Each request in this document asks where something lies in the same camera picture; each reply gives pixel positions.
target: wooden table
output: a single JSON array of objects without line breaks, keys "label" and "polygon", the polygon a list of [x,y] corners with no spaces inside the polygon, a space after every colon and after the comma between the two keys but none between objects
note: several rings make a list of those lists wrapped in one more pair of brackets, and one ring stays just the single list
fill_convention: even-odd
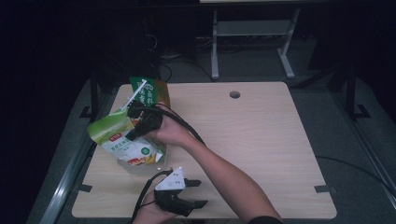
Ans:
[{"label": "wooden table", "polygon": [[[202,136],[208,147],[249,174],[283,218],[330,219],[336,210],[287,86],[282,82],[168,84],[172,108]],[[238,91],[240,97],[230,97]],[[120,88],[112,111],[131,95]],[[183,149],[168,147],[167,166],[182,166],[198,188],[179,196],[209,200],[189,218],[236,218],[198,163]],[[130,217],[151,176],[130,175],[98,147],[73,207],[75,217]]]}]

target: green snack bag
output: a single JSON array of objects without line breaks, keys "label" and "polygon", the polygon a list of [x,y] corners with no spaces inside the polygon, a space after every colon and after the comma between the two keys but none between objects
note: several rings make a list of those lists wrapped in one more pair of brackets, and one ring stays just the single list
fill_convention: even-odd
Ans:
[{"label": "green snack bag", "polygon": [[90,125],[87,130],[91,139],[106,152],[129,165],[157,162],[163,155],[162,146],[143,137],[138,137],[134,141],[125,137],[134,128],[126,112],[127,110],[118,110]]},{"label": "green snack bag", "polygon": [[[134,90],[137,90],[137,88],[142,84],[141,77],[130,77],[129,80]],[[171,104],[166,82],[151,78],[146,78],[146,80],[146,85],[134,99],[146,106],[150,106],[158,102],[164,102],[170,107]]]},{"label": "green snack bag", "polygon": [[87,128],[88,134],[106,152],[118,158],[118,163],[122,166],[159,162],[166,150],[165,144],[143,137],[137,137],[134,141],[125,137],[139,121],[138,119],[131,120],[127,116],[127,111],[128,105],[133,99],[144,105],[152,105],[161,101],[169,106],[166,83],[139,77],[131,77],[130,80],[134,96],[121,109],[91,124]]}]

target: hand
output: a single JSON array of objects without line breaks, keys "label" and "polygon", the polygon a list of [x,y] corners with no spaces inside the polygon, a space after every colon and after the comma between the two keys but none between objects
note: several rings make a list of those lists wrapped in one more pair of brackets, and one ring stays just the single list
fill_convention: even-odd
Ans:
[{"label": "hand", "polygon": [[[158,105],[158,107],[172,113],[172,111],[164,105]],[[166,145],[177,147],[184,147],[191,139],[195,139],[187,129],[167,116],[163,116],[163,123],[159,130],[151,131],[146,134],[146,136],[158,139]]]},{"label": "hand", "polygon": [[163,211],[154,201],[155,197],[152,191],[143,200],[143,206],[137,212],[133,224],[159,224],[177,216],[177,214]]}]

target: wire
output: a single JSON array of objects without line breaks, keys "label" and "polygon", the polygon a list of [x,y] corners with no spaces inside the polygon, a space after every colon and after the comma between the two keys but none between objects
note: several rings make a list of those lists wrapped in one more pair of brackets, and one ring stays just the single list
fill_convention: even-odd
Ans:
[{"label": "wire", "polygon": [[170,174],[172,174],[172,172],[173,172],[173,170],[161,171],[158,174],[156,174],[154,177],[152,177],[151,179],[148,180],[148,182],[146,183],[145,187],[143,187],[143,190],[140,193],[139,198],[137,199],[136,206],[134,207],[134,213],[132,214],[132,222],[134,222],[134,219],[136,218],[137,212],[139,211],[139,209],[142,206],[146,206],[147,205],[147,204],[143,204],[142,205],[142,202],[143,202],[143,199],[146,196],[146,193],[147,193],[149,187],[151,186],[152,181],[154,181],[154,179],[156,179],[160,175],[170,175]]},{"label": "wire", "polygon": [[370,177],[372,177],[374,180],[378,181],[380,184],[382,184],[382,185],[388,190],[388,192],[389,192],[394,198],[396,198],[396,192],[395,192],[395,190],[392,189],[384,180],[382,180],[381,178],[379,178],[377,175],[371,173],[370,171],[367,171],[367,170],[365,170],[365,169],[363,169],[363,168],[361,168],[361,167],[359,167],[359,166],[357,166],[357,165],[354,165],[354,164],[352,164],[352,163],[349,163],[349,162],[347,162],[347,161],[341,161],[341,160],[338,160],[338,159],[335,159],[335,158],[331,158],[331,157],[316,156],[316,158],[318,158],[318,159],[324,159],[324,160],[329,160],[329,161],[338,161],[338,162],[341,162],[341,163],[343,163],[343,164],[345,164],[345,165],[348,165],[348,166],[351,166],[351,167],[353,167],[353,168],[355,168],[355,169],[358,169],[358,170],[364,172],[365,174],[369,175]]},{"label": "wire", "polygon": [[204,71],[204,73],[210,78],[211,81],[213,81],[213,82],[216,81],[216,80],[213,79],[212,76],[210,76],[210,74],[209,74],[201,65],[199,65],[198,63],[193,63],[193,62],[189,62],[189,61],[166,62],[166,63],[190,63],[190,64],[193,64],[193,65],[195,65],[195,66],[201,68],[201,70]]},{"label": "wire", "polygon": [[186,128],[198,141],[200,141],[202,144],[205,145],[204,140],[201,138],[201,136],[198,134],[198,132],[196,132],[188,122],[186,122],[184,119],[182,119],[179,115],[174,115],[166,110],[162,110],[156,106],[153,107],[146,107],[146,106],[142,106],[142,107],[136,107],[134,109],[132,109],[131,113],[134,112],[158,112],[161,113],[171,119],[173,119],[174,121],[176,121],[178,124],[180,124],[181,126],[183,126],[184,128]]},{"label": "wire", "polygon": [[161,73],[160,73],[160,80],[163,80],[164,82],[168,82],[169,79],[171,79],[171,77],[173,75],[172,69],[169,66],[166,66],[163,63],[160,63],[159,66],[163,66],[163,67],[165,67],[165,68],[167,68],[169,70],[169,76],[168,76],[168,78],[166,80],[163,80],[163,78],[161,77]]}]

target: table grommet hole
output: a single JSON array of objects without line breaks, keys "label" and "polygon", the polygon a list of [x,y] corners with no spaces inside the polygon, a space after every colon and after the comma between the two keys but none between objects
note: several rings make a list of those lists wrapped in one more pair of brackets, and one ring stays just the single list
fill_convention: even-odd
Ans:
[{"label": "table grommet hole", "polygon": [[241,93],[239,93],[239,91],[230,91],[230,97],[233,99],[238,99],[241,97]]}]

